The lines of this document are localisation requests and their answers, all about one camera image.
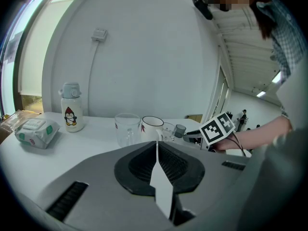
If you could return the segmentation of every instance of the wall outlet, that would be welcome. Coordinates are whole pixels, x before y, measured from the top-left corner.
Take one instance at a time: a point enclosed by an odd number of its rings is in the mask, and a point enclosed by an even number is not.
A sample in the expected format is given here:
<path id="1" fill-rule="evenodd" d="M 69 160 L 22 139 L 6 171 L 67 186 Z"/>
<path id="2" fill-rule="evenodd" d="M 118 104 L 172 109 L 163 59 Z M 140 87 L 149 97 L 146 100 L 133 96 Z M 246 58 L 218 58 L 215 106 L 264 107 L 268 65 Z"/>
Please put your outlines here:
<path id="1" fill-rule="evenodd" d="M 92 35 L 93 41 L 104 42 L 107 37 L 108 31 L 102 28 L 97 28 L 94 30 Z"/>

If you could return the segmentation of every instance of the glass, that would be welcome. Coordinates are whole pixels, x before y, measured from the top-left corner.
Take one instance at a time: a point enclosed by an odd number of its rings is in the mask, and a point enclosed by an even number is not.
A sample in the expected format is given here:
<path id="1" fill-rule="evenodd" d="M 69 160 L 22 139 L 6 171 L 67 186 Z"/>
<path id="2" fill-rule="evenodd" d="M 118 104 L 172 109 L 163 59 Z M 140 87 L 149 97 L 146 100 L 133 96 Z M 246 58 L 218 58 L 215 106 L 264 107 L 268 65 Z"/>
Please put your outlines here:
<path id="1" fill-rule="evenodd" d="M 140 143 L 139 116 L 130 113 L 121 113 L 115 116 L 117 142 L 121 147 Z"/>
<path id="2" fill-rule="evenodd" d="M 165 122 L 163 125 L 163 141 L 174 141 L 176 127 L 171 123 Z"/>
<path id="3" fill-rule="evenodd" d="M 184 135 L 184 132 L 186 130 L 186 127 L 181 125 L 181 124 L 177 124 L 176 125 L 176 132 L 175 132 L 175 136 L 178 138 L 182 138 Z"/>

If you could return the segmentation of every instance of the penguin print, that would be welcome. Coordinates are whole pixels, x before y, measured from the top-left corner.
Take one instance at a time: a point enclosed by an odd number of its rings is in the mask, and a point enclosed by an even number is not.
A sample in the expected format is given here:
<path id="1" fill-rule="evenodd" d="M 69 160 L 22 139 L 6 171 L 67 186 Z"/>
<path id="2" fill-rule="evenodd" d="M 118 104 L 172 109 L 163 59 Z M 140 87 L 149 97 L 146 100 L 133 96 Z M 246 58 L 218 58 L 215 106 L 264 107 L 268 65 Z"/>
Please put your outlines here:
<path id="1" fill-rule="evenodd" d="M 76 122 L 77 117 L 74 115 L 74 112 L 71 110 L 70 107 L 66 109 L 64 119 L 68 126 L 75 126 L 77 124 Z"/>

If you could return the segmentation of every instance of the white water bottle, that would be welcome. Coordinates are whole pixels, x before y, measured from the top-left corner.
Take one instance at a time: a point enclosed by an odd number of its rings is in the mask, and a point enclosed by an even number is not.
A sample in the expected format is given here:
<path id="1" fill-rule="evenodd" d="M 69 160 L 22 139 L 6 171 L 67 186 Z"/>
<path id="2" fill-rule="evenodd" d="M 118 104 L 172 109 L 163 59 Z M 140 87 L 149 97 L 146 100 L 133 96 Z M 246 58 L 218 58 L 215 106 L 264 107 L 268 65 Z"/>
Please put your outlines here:
<path id="1" fill-rule="evenodd" d="M 76 82 L 66 82 L 63 88 L 59 90 L 61 95 L 61 109 L 64 125 L 67 131 L 77 132 L 84 127 L 81 92 L 79 84 Z"/>

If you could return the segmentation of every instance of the wet wipes package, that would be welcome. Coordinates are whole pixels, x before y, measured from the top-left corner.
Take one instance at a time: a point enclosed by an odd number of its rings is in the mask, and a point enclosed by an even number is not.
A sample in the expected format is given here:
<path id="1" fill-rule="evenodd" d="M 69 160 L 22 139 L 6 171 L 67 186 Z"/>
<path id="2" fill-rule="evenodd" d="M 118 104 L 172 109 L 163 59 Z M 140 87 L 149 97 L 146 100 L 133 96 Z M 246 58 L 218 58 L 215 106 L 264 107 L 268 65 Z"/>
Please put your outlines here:
<path id="1" fill-rule="evenodd" d="M 30 118 L 15 130 L 15 136 L 23 144 L 46 149 L 59 128 L 55 121 Z"/>

